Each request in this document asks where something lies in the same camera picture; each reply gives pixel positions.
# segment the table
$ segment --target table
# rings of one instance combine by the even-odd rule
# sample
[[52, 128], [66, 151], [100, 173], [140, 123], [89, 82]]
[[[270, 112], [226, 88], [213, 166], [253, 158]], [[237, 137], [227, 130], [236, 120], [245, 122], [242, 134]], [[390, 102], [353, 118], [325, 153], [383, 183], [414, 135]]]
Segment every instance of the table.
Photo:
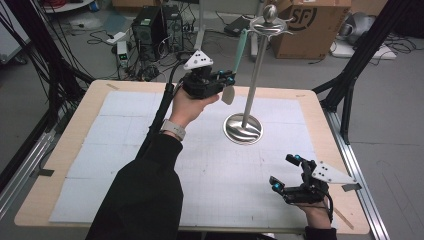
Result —
[[[60, 195], [68, 169], [76, 158], [91, 124], [98, 115], [106, 95], [111, 91], [163, 92], [163, 83], [143, 83], [97, 80], [87, 91], [80, 106], [60, 138], [56, 149], [46, 162], [45, 168], [54, 170], [51, 177], [39, 176], [25, 202], [15, 217], [19, 226], [68, 226], [89, 227], [89, 224], [52, 223], [48, 219]], [[236, 87], [236, 94], [247, 96], [247, 87]], [[312, 91], [258, 88], [257, 97], [298, 100], [315, 149], [317, 159], [346, 172], [338, 147], [332, 136], [319, 101]], [[333, 184], [331, 195], [335, 203], [334, 217], [338, 221], [338, 232], [346, 234], [367, 234], [369, 226], [355, 192], [345, 193]]]

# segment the wristwatch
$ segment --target wristwatch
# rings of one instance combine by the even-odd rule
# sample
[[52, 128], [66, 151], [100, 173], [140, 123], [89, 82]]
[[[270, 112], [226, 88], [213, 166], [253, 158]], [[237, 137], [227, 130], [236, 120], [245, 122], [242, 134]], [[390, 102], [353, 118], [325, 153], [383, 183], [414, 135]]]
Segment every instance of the wristwatch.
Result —
[[171, 121], [169, 121], [168, 119], [165, 119], [163, 121], [162, 127], [160, 129], [160, 133], [163, 133], [164, 131], [169, 131], [174, 133], [179, 139], [180, 141], [182, 141], [184, 139], [185, 136], [185, 130], [183, 127], [181, 127], [180, 125], [177, 125]]

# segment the power strip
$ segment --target power strip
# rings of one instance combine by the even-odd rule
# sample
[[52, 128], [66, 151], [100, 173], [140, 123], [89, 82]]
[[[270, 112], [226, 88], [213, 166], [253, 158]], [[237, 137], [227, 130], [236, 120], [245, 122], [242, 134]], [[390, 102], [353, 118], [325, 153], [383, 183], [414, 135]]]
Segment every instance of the power strip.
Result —
[[125, 36], [125, 33], [119, 32], [113, 36], [113, 38], [106, 40], [106, 42], [110, 44], [115, 44], [117, 41], [119, 41], [121, 38]]

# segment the computer tower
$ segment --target computer tower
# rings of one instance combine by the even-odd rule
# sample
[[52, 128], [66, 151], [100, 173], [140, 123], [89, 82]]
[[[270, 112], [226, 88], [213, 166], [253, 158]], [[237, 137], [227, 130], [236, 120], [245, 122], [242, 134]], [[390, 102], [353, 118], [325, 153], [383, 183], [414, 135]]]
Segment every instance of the computer tower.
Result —
[[160, 43], [166, 38], [162, 11], [159, 6], [143, 6], [131, 25], [139, 54], [150, 61], [159, 60]]
[[162, 12], [165, 21], [167, 44], [169, 52], [184, 50], [183, 19], [177, 5], [163, 5]]

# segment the metal rod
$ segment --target metal rod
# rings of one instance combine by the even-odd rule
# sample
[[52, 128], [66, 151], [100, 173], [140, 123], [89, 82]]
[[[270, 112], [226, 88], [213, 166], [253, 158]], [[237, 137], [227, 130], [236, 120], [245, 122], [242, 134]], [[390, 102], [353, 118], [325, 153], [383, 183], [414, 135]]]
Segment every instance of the metal rod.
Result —
[[262, 60], [265, 55], [266, 47], [268, 45], [268, 37], [261, 36], [261, 42], [259, 44], [258, 57], [255, 62], [255, 68], [253, 69], [252, 80], [250, 81], [249, 95], [247, 96], [246, 108], [244, 109], [242, 128], [246, 128], [248, 118], [250, 116], [250, 110], [252, 109], [253, 97], [256, 92], [256, 80], [258, 79]]

